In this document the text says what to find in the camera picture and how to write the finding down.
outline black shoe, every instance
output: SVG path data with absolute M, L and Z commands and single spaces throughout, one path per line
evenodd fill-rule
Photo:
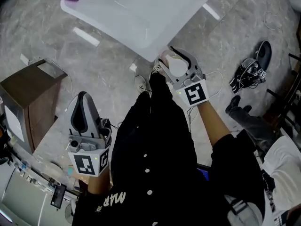
M 252 110 L 252 107 L 250 105 L 246 105 L 244 110 L 249 113 Z
M 226 108 L 225 112 L 226 114 L 229 114 L 231 109 L 235 106 L 238 106 L 239 104 L 239 101 L 240 101 L 240 96 L 234 96 L 232 99 L 231 99 L 231 102 L 230 104 L 228 105 L 228 107 Z
M 266 72 L 272 58 L 271 44 L 268 41 L 263 41 L 258 47 L 255 55 L 259 66 Z
M 229 82 L 229 85 L 232 87 L 232 91 L 236 94 L 239 91 L 239 81 L 242 73 L 245 71 L 243 65 L 240 65 L 235 71 L 233 79 Z

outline cable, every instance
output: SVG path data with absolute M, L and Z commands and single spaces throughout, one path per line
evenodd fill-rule
M 72 78 L 71 78 L 71 76 L 70 76 L 65 70 L 63 70 L 56 62 L 54 62 L 54 61 L 51 60 L 51 59 L 50 59 L 49 61 L 51 61 L 55 66 L 57 66 L 60 70 L 64 71 L 64 72 L 67 74 L 67 76 L 68 76 L 69 79 L 70 79 L 71 94 L 72 94 L 72 97 L 74 98 L 73 85 L 72 85 Z
M 280 3 L 280 0 L 278 0 L 279 1 L 279 10 L 278 10 L 278 12 L 276 13 L 276 14 L 273 14 L 272 12 L 270 12 L 270 11 L 266 11 L 266 12 L 264 12 L 263 13 L 263 23 L 264 23 L 264 25 L 268 28 L 268 29 L 270 29 L 270 30 L 275 30 L 275 29 L 280 29 L 282 32 L 283 32 L 283 30 L 282 30 L 282 28 L 280 28 L 280 27 L 278 27 L 278 26 L 276 26 L 275 25 L 275 28 L 271 28 L 271 27 L 269 27 L 268 25 L 267 25 L 267 22 L 266 22 L 266 20 L 265 20 L 265 15 L 268 13 L 268 14 L 272 14 L 272 16 L 278 16 L 279 15 L 279 13 L 280 13 L 280 10 L 281 10 L 281 3 Z
M 253 66 L 253 64 L 250 64 L 250 65 L 245 69 L 245 71 L 241 74 L 240 79 L 239 79 L 239 90 L 244 89 L 244 85 L 243 85 L 243 84 L 242 84 L 242 87 L 241 87 L 241 81 L 242 81 L 242 80 L 245 80 L 245 79 L 251 79 L 251 78 L 255 77 L 255 76 L 253 75 L 253 76 L 251 76 L 251 77 L 247 77 L 247 78 L 243 78 L 243 79 L 242 79 L 243 75 L 248 71 L 248 69 L 249 69 L 251 66 Z
M 212 73 L 219 73 L 219 74 L 222 76 L 222 86 L 223 86 L 223 85 L 224 85 L 224 77 L 223 77 L 222 73 L 220 73 L 220 72 L 218 72 L 218 71 L 212 71 L 212 72 L 210 72 L 210 73 L 205 74 L 205 76 L 210 75 L 210 74 L 212 74 Z M 210 100 L 212 97 L 218 95 L 218 94 L 220 93 L 220 91 L 222 90 L 222 86 L 221 86 L 221 88 L 219 89 L 219 91 L 218 91 L 217 93 L 215 93 L 214 95 L 210 96 L 210 98 L 209 98 L 208 100 Z
M 281 10 L 281 5 L 280 5 L 280 0 L 279 0 L 279 10 L 278 10 L 278 12 L 277 12 L 276 14 L 273 14 L 273 13 L 270 12 L 270 11 L 266 11 L 266 12 L 263 13 L 263 23 L 264 23 L 264 25 L 265 25 L 268 29 L 270 29 L 270 30 L 275 30 L 275 29 L 278 28 L 278 29 L 282 30 L 282 28 L 280 28 L 280 27 L 278 27 L 278 26 L 275 26 L 275 28 L 269 27 L 269 26 L 267 25 L 266 20 L 265 20 L 265 15 L 266 15 L 267 13 L 272 14 L 272 16 L 278 16 L 280 10 Z
M 39 57 L 39 58 L 36 58 L 36 57 L 34 57 L 32 60 L 30 60 L 29 62 L 28 62 L 28 64 L 31 64 L 33 61 L 35 61 L 35 60 L 41 60 L 41 58 Z M 71 84 L 71 94 L 72 94 L 72 97 L 74 98 L 74 93 L 73 93 L 73 84 L 72 84 L 72 78 L 71 78 L 71 76 L 65 71 L 65 70 L 63 70 L 56 62 L 54 62 L 52 59 L 47 59 L 47 58 L 45 58 L 44 59 L 46 62 L 48 62 L 49 63 L 49 61 L 51 62 L 51 63 L 53 63 L 56 67 L 58 67 L 60 70 L 62 70 L 63 72 L 65 72 L 66 74 L 67 74 L 67 76 L 69 77 L 69 79 L 70 79 L 70 84 Z
M 255 89 L 255 88 L 257 88 L 257 86 L 258 86 L 259 84 L 260 84 L 260 83 L 257 83 L 257 84 L 254 84 L 254 85 L 251 85 L 251 86 L 253 86 L 253 87 L 249 86 L 249 88 L 250 88 L 250 89 Z
M 116 127 L 116 126 L 114 126 L 114 125 L 112 125 L 112 124 L 111 124 L 111 126 L 114 127 L 114 128 L 118 131 L 118 129 L 119 129 L 118 127 Z
M 188 115 L 189 132 L 191 132 L 191 123 L 192 123 L 191 112 L 192 112 L 193 108 L 194 107 L 189 108 L 189 110 L 186 112 Z

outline gray pants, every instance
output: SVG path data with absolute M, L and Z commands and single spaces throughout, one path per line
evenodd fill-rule
M 233 107 L 229 116 L 246 130 L 258 150 L 261 161 L 264 162 L 266 153 L 277 140 L 271 126 L 262 117 L 250 116 L 239 106 Z

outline gray floor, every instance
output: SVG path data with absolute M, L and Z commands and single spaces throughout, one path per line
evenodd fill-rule
M 250 114 L 262 115 L 272 101 L 266 89 L 277 90 L 281 86 L 291 69 L 288 53 L 300 52 L 295 36 L 300 16 L 292 10 L 288 0 L 209 0 L 208 5 L 221 20 L 201 8 L 170 44 L 195 55 L 205 73 L 219 71 L 223 74 L 225 83 L 221 92 L 210 101 L 231 131 L 237 133 L 240 127 L 224 113 L 233 97 L 228 82 L 238 65 L 253 55 L 258 42 L 269 40 L 273 57 L 267 81 L 256 89 L 244 89 L 239 93 L 242 105 L 253 107 Z M 265 11 L 279 13 L 278 16 L 266 14 L 267 25 L 276 26 L 275 30 L 264 25 Z M 99 46 L 96 48 L 78 37 L 72 32 L 74 27 L 100 40 Z M 135 63 L 138 73 L 146 78 L 152 68 L 151 63 L 124 45 L 63 12 L 60 0 L 9 0 L 1 8 L 0 80 L 25 66 L 20 61 L 21 53 L 30 59 L 41 57 L 56 61 L 72 77 L 74 93 L 82 90 L 90 93 L 100 115 L 109 118 L 114 125 L 124 119 L 138 96 L 130 65 Z M 220 75 L 207 77 L 211 94 L 217 92 L 221 84 Z M 56 112 L 59 119 L 39 145 L 36 157 L 55 160 L 57 156 L 66 155 L 68 132 L 64 127 L 64 110 L 71 99 L 70 80 L 65 79 Z M 174 99 L 187 111 L 177 95 Z M 210 165 L 212 149 L 196 109 L 192 118 L 198 162 Z

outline white sneaker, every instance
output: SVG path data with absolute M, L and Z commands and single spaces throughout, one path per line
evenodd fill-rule
M 146 81 L 141 75 L 135 77 L 135 86 L 139 93 L 146 91 Z
M 161 64 L 161 62 L 157 59 L 155 61 L 155 65 L 154 65 L 154 67 L 153 67 L 153 69 L 152 69 L 152 71 L 150 73 L 149 80 L 151 79 L 151 75 L 153 73 L 162 73 L 163 72 L 163 68 L 161 67 L 160 64 Z

